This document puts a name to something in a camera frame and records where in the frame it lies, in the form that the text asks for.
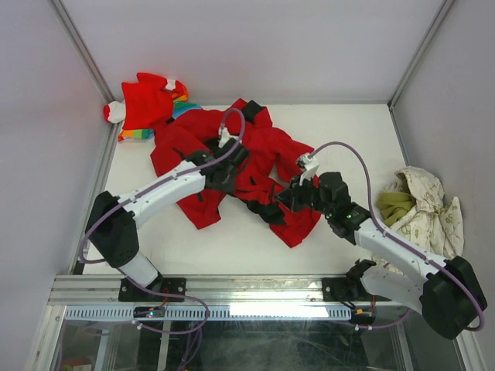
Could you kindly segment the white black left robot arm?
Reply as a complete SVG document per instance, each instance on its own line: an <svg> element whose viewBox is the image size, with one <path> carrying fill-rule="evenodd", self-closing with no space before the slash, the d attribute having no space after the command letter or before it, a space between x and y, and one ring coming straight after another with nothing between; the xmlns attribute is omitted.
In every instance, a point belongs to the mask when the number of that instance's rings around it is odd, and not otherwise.
<svg viewBox="0 0 495 371"><path fill-rule="evenodd" d="M84 237L103 262L135 283L145 300L162 291L161 274L140 251L138 230L163 209L205 189L232 192L238 168L249 151L229 141L218 152L195 151L154 182L114 196L105 191L94 200Z"/></svg>

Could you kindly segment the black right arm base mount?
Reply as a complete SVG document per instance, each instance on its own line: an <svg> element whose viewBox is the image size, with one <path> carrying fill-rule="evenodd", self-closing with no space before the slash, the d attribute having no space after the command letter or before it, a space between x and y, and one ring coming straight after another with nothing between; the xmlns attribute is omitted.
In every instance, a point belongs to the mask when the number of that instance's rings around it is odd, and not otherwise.
<svg viewBox="0 0 495 371"><path fill-rule="evenodd" d="M369 273L376 265L372 260L357 260L344 275L321 278L323 302L335 302L354 308L355 302L371 303L372 298L382 302L390 301L388 298L370 294L360 281L364 274Z"/></svg>

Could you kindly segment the red zip jacket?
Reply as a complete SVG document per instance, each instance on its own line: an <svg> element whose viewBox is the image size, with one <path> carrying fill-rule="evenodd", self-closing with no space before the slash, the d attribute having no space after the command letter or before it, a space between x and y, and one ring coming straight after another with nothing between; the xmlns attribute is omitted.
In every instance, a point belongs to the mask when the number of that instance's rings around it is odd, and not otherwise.
<svg viewBox="0 0 495 371"><path fill-rule="evenodd" d="M271 121L266 107L238 99L235 113L219 110L191 110L176 119L157 124L155 149L151 160L157 176L166 174L196 151L218 151L220 122L232 135L242 133L242 144L249 155L238 166L231 196L259 215L271 231L288 247L299 245L313 230L320 214L310 209L297 213L284 207L275 197L300 174L296 161L312 147L292 139Z"/></svg>

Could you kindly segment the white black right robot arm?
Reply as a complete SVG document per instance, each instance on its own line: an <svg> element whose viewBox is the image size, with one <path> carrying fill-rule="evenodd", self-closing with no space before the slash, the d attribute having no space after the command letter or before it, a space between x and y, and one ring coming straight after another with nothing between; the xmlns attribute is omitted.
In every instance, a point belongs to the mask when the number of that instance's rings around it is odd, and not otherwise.
<svg viewBox="0 0 495 371"><path fill-rule="evenodd" d="M386 229L368 209L352 201L340 173L325 172L317 182L297 176L276 198L292 212L320 213L338 237L399 270L357 260L341 288L331 289L336 300L370 295L395 301L419 313L445 339L483 329L487 301L472 265L462 257L449 260L429 253Z"/></svg>

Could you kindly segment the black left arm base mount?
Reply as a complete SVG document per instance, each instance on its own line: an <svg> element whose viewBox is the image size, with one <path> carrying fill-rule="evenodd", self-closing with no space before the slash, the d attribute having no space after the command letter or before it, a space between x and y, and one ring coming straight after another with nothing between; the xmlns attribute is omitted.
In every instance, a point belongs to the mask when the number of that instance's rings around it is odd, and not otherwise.
<svg viewBox="0 0 495 371"><path fill-rule="evenodd" d="M158 276L143 291L128 278L121 279L118 300L120 302L184 302L186 279L184 277Z"/></svg>

